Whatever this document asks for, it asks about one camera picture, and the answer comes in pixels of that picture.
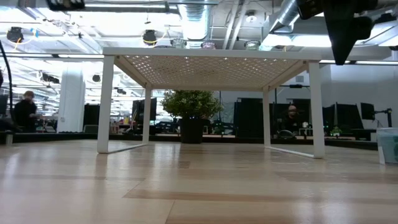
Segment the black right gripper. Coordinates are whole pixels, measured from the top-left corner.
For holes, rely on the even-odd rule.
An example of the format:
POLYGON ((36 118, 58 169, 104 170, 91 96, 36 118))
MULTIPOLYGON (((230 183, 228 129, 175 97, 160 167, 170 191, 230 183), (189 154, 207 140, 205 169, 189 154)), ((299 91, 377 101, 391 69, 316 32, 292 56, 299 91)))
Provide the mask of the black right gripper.
POLYGON ((353 37, 355 13, 375 9, 378 0, 322 0, 326 27, 336 65, 344 65, 356 40, 353 37))

